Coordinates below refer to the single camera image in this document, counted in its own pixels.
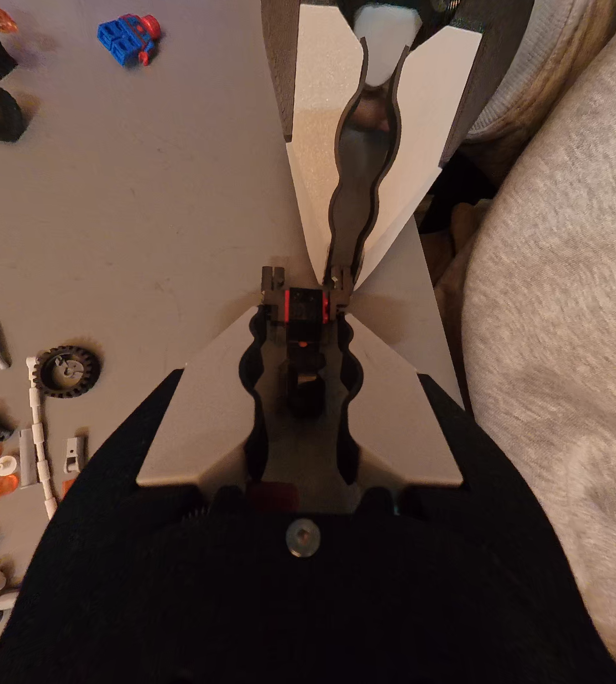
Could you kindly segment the person's right hand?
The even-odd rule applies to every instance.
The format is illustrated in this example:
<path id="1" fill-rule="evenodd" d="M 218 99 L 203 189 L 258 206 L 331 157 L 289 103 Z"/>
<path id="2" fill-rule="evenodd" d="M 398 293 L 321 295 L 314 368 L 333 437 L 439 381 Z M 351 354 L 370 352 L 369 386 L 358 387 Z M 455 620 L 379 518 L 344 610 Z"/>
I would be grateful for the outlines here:
<path id="1" fill-rule="evenodd" d="M 387 90 L 384 88 L 365 89 L 349 115 L 346 125 L 356 131 L 389 133 Z"/>

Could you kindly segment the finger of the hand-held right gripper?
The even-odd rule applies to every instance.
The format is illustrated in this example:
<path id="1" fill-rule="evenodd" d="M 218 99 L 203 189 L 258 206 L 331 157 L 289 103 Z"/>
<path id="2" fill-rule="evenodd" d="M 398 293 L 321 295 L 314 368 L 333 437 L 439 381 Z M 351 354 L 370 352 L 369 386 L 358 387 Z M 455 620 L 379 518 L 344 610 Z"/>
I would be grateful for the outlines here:
<path id="1" fill-rule="evenodd" d="M 302 4 L 294 86 L 292 139 L 286 143 L 304 240 L 315 277 L 329 269 L 330 208 L 339 184 L 338 140 L 363 90 L 366 42 L 338 7 Z"/>
<path id="2" fill-rule="evenodd" d="M 404 60 L 396 99 L 398 149 L 379 188 L 379 211 L 355 289 L 380 263 L 440 174 L 440 158 L 482 41 L 481 33 L 437 33 Z"/>

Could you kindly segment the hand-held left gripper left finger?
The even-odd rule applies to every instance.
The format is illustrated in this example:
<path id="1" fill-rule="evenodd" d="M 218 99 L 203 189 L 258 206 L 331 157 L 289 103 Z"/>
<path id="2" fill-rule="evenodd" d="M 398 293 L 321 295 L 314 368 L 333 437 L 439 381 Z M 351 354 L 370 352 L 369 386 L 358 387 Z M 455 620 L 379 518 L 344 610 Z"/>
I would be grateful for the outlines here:
<path id="1" fill-rule="evenodd" d="M 269 440 L 256 384 L 264 307 L 251 307 L 186 364 L 136 478 L 142 487 L 243 487 L 262 480 Z"/>

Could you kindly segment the person's grey hoodie torso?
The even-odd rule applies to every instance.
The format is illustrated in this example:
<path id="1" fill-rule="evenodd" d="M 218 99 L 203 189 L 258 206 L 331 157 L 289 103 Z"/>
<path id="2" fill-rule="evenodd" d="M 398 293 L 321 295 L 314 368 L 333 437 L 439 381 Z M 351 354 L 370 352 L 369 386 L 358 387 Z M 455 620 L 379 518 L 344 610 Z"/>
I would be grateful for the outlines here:
<path id="1" fill-rule="evenodd" d="M 616 660 L 616 32 L 502 183 L 464 295 L 475 418 L 536 494 Z"/>

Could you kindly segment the dark grey lego motorcycle frame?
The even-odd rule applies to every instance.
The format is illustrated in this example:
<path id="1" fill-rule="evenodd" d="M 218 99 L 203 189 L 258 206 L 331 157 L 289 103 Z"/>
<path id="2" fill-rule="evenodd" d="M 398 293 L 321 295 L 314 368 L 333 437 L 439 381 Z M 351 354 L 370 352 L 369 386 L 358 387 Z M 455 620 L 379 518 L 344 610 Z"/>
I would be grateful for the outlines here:
<path id="1" fill-rule="evenodd" d="M 282 267 L 262 268 L 261 301 L 271 324 L 284 331 L 287 408 L 297 419 L 314 419 L 324 411 L 327 391 L 323 342 L 329 326 L 347 306 L 330 299 L 329 278 L 319 288 L 288 287 L 285 275 Z"/>

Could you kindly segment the grey lego tube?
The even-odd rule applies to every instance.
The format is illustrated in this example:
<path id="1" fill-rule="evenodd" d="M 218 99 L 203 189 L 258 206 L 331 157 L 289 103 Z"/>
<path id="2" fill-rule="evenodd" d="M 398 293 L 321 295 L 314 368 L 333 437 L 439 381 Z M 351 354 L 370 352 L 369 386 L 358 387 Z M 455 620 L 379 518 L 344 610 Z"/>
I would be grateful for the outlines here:
<path id="1" fill-rule="evenodd" d="M 19 433 L 19 475 L 22 489 L 39 482 L 37 452 L 32 428 L 23 429 Z"/>

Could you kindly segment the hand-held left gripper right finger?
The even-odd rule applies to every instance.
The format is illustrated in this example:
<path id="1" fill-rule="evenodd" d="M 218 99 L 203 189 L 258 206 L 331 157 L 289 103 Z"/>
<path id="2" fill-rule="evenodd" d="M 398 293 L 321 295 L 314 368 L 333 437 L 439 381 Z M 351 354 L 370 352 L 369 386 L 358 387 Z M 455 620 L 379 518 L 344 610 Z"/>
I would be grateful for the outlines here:
<path id="1" fill-rule="evenodd" d="M 351 314 L 337 321 L 337 465 L 360 489 L 457 488 L 463 476 L 415 367 Z"/>

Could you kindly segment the blue red lego minifigure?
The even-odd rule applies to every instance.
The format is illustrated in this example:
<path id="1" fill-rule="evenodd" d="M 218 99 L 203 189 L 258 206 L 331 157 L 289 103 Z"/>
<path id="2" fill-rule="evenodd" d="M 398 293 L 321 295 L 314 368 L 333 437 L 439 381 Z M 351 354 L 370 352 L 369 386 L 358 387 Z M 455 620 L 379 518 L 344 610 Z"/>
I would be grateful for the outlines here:
<path id="1" fill-rule="evenodd" d="M 115 61 L 123 67 L 147 66 L 158 47 L 162 29 L 158 19 L 149 14 L 124 14 L 98 25 L 97 37 Z"/>

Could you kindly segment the small grey lego connector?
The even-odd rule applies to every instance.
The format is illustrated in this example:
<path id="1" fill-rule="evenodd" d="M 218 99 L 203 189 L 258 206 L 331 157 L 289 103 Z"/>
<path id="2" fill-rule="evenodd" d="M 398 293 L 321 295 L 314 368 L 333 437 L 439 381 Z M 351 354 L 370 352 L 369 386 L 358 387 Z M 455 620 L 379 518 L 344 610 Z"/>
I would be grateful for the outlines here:
<path id="1" fill-rule="evenodd" d="M 87 460 L 87 438 L 84 435 L 73 436 L 65 442 L 63 472 L 66 475 L 79 474 Z"/>

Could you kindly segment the person's right forearm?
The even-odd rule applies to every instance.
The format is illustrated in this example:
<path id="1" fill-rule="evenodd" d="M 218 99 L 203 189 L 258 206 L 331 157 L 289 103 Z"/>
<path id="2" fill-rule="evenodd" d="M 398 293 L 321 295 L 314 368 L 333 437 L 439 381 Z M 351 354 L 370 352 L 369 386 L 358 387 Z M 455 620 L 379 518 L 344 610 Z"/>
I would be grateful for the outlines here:
<path id="1" fill-rule="evenodd" d="M 506 76 L 466 144 L 531 138 L 616 32 L 616 1 L 535 1 Z"/>

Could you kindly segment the small grey lego clip piece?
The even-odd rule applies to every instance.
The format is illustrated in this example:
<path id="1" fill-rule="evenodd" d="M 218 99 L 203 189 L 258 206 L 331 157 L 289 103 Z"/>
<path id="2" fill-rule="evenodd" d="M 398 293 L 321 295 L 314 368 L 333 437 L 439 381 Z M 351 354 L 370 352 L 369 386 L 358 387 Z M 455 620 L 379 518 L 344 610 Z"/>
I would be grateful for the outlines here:
<path id="1" fill-rule="evenodd" d="M 349 265 L 337 265 L 330 268 L 330 299 L 337 306 L 347 306 L 353 294 L 353 273 Z"/>

